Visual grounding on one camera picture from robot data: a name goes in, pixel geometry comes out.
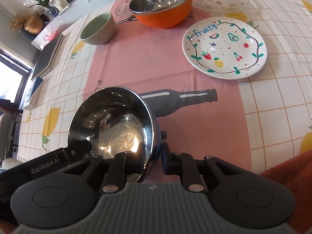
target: fruity plate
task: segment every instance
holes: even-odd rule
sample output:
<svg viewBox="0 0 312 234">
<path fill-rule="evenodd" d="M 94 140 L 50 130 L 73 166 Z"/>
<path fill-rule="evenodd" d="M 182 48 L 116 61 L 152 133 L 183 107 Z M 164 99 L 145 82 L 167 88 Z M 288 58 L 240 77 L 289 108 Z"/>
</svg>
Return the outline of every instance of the fruity plate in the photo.
<svg viewBox="0 0 312 234">
<path fill-rule="evenodd" d="M 260 71 L 267 60 L 263 38 L 251 26 L 227 17 L 206 18 L 184 34 L 182 49 L 201 72 L 237 80 Z"/>
</svg>

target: glass plate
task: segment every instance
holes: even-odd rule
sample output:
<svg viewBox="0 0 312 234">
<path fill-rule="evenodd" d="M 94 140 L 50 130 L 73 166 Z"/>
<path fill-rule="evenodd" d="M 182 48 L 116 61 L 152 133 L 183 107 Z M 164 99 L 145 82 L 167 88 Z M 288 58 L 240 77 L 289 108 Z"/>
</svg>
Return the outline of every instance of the glass plate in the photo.
<svg viewBox="0 0 312 234">
<path fill-rule="evenodd" d="M 235 13 L 246 9 L 249 0 L 193 0 L 193 6 L 201 11 Z"/>
<path fill-rule="evenodd" d="M 115 9 L 115 14 L 118 17 L 129 17 L 132 16 L 132 12 L 129 9 L 129 3 L 131 0 L 122 0 Z"/>
</svg>

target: table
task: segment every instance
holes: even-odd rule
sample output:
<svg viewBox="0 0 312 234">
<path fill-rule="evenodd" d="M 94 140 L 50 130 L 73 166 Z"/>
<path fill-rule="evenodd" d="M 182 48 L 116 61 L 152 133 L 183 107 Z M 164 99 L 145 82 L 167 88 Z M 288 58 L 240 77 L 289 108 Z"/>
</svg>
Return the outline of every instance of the table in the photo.
<svg viewBox="0 0 312 234">
<path fill-rule="evenodd" d="M 217 101 L 166 109 L 168 113 L 157 118 L 161 130 L 167 131 L 172 152 L 186 152 L 195 159 L 214 155 L 261 173 L 298 155 L 301 143 L 302 150 L 308 147 L 312 141 L 312 14 L 305 8 L 312 10 L 309 0 L 250 0 L 246 10 L 226 15 L 253 26 L 268 48 L 263 70 L 239 81 L 207 76 L 183 55 L 183 34 L 204 16 L 192 12 L 174 29 L 153 29 L 116 16 L 122 1 L 89 13 L 64 31 L 64 42 L 52 71 L 44 78 L 38 106 L 31 114 L 23 114 L 20 161 L 65 147 L 71 119 L 83 100 L 112 85 L 139 94 L 216 90 Z M 116 22 L 125 20 L 113 39 L 101 46 L 81 42 L 83 27 L 106 11 Z M 174 102 L 174 97 L 166 101 Z M 51 117 L 56 121 L 51 124 L 56 126 L 43 138 L 52 108 Z M 159 163 L 152 180 L 165 180 L 160 167 Z"/>
</svg>

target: dried flower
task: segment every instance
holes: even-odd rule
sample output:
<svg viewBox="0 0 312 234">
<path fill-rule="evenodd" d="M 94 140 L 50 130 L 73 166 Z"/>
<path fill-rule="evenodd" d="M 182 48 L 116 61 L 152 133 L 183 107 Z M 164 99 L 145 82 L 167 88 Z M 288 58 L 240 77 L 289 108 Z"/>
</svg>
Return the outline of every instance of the dried flower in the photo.
<svg viewBox="0 0 312 234">
<path fill-rule="evenodd" d="M 16 16 L 14 18 L 12 18 L 10 25 L 9 25 L 9 29 L 12 31 L 16 31 L 18 29 L 21 29 L 23 27 L 23 23 L 27 20 L 27 18 L 16 14 Z"/>
</svg>

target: green ceramic bowl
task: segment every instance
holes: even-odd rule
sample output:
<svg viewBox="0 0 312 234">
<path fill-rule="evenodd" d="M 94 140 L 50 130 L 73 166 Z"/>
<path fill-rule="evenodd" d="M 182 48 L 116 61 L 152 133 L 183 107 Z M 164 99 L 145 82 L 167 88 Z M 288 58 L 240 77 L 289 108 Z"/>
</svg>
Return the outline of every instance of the green ceramic bowl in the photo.
<svg viewBox="0 0 312 234">
<path fill-rule="evenodd" d="M 113 15 L 103 13 L 92 19 L 82 30 L 80 38 L 91 45 L 103 45 L 115 33 L 115 20 Z"/>
</svg>

